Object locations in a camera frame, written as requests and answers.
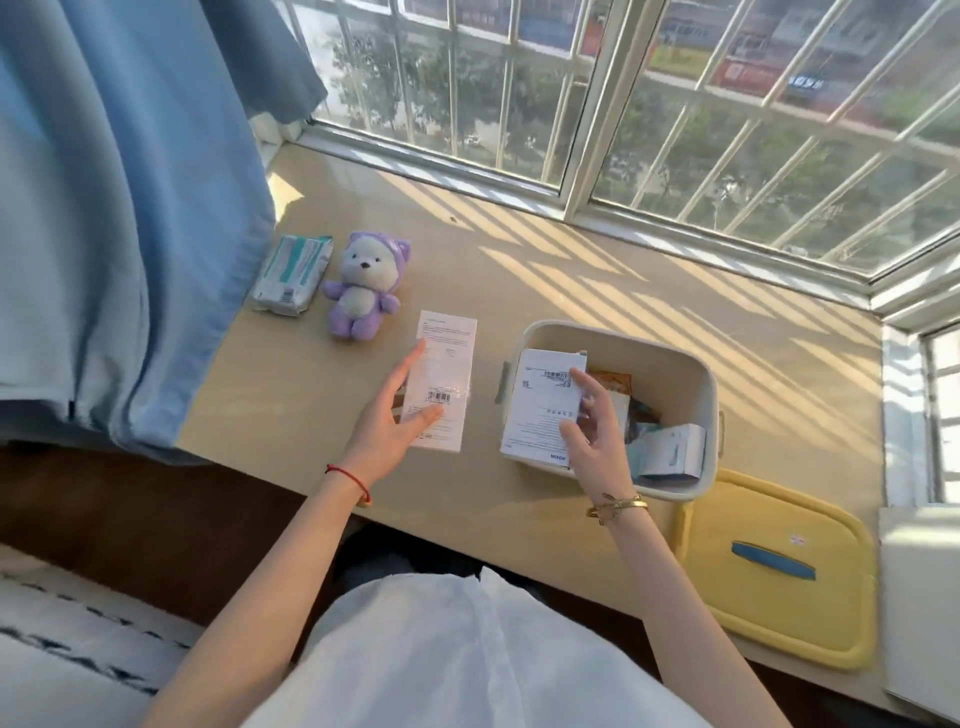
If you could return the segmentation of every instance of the blue curtain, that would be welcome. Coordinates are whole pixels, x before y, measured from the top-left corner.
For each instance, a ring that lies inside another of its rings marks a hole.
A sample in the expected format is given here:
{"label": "blue curtain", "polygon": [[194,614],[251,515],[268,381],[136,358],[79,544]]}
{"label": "blue curtain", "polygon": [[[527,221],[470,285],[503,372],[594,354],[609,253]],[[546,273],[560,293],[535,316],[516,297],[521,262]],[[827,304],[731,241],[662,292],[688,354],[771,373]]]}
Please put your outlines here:
{"label": "blue curtain", "polygon": [[324,97],[269,0],[0,3],[0,439],[177,459],[274,226],[247,116]]}

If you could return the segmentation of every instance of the person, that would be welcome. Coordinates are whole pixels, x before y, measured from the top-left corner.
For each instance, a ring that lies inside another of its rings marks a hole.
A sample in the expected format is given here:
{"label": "person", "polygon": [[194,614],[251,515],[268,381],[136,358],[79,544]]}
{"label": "person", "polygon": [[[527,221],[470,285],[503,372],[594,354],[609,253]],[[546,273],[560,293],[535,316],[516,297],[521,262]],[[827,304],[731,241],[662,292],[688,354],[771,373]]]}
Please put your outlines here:
{"label": "person", "polygon": [[573,467],[631,576],[662,685],[612,644],[492,570],[387,576],[341,596],[290,661],[350,512],[443,413],[395,422],[419,341],[360,413],[328,472],[156,696],[146,728],[670,726],[779,728],[785,716],[697,595],[636,491],[612,401],[587,374],[561,424]]}

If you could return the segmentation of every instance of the gold bracelet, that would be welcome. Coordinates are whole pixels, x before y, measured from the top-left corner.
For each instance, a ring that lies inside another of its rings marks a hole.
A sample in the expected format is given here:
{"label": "gold bracelet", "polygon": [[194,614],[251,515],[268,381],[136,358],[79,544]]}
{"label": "gold bracelet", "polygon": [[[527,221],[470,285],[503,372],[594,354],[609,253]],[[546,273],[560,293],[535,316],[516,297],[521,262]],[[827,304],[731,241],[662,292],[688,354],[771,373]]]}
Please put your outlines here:
{"label": "gold bracelet", "polygon": [[647,503],[640,496],[633,496],[631,498],[622,498],[617,499],[611,496],[609,493],[603,494],[603,497],[606,498],[609,503],[601,503],[600,505],[594,505],[592,508],[587,509],[587,515],[592,519],[597,519],[600,522],[600,525],[606,525],[606,522],[600,518],[600,509],[608,508],[611,513],[608,517],[608,521],[616,521],[616,517],[619,515],[620,511],[624,508],[646,508]]}

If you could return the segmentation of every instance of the blue handle strap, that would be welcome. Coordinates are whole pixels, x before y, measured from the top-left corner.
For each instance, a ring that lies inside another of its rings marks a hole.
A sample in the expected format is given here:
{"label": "blue handle strap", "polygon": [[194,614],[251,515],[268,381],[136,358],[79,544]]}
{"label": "blue handle strap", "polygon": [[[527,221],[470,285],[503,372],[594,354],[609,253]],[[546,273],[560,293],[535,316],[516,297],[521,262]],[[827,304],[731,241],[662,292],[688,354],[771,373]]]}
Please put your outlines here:
{"label": "blue handle strap", "polygon": [[753,544],[744,544],[742,541],[731,543],[730,551],[747,561],[755,564],[775,569],[788,576],[796,576],[798,579],[807,579],[808,581],[817,580],[817,570],[802,561],[791,559],[776,551],[771,551],[763,546],[754,546]]}

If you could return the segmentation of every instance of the red string bracelet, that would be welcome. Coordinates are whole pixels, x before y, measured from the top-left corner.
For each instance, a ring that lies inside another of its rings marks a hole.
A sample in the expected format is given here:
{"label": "red string bracelet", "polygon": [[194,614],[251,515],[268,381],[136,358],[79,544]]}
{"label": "red string bracelet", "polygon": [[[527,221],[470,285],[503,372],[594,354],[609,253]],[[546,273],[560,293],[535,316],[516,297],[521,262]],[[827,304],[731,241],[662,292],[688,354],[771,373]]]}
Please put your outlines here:
{"label": "red string bracelet", "polygon": [[357,501],[357,505],[368,506],[371,503],[373,503],[373,498],[370,496],[370,491],[367,490],[367,486],[364,485],[362,482],[360,482],[360,478],[358,478],[356,475],[354,475],[353,473],[348,473],[343,468],[339,468],[336,465],[327,465],[326,470],[324,471],[324,474],[329,473],[330,471],[343,473],[350,480],[356,483],[359,486],[360,490],[363,491],[363,496],[360,498],[360,500]]}

